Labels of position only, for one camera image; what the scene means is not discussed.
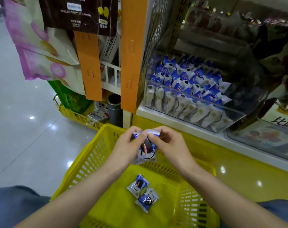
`store aisle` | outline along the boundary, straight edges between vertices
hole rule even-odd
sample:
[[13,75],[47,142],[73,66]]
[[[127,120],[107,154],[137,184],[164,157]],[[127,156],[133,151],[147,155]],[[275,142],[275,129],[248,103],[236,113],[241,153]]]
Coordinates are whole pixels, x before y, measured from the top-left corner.
[[24,184],[52,195],[68,164],[96,134],[63,118],[46,81],[25,81],[0,22],[0,186]]

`yellow shopping basket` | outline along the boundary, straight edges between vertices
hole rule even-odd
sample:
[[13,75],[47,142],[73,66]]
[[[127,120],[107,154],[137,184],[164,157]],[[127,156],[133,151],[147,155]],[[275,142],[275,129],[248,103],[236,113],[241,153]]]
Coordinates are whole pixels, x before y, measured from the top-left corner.
[[[68,169],[52,199],[98,169],[108,158],[125,129],[105,124],[84,147]],[[209,164],[196,160],[215,175]],[[160,196],[146,214],[135,204],[126,187],[141,173]],[[219,217],[203,198],[185,182],[164,155],[157,151],[157,163],[131,165],[92,208],[80,224],[83,227],[218,227]]]

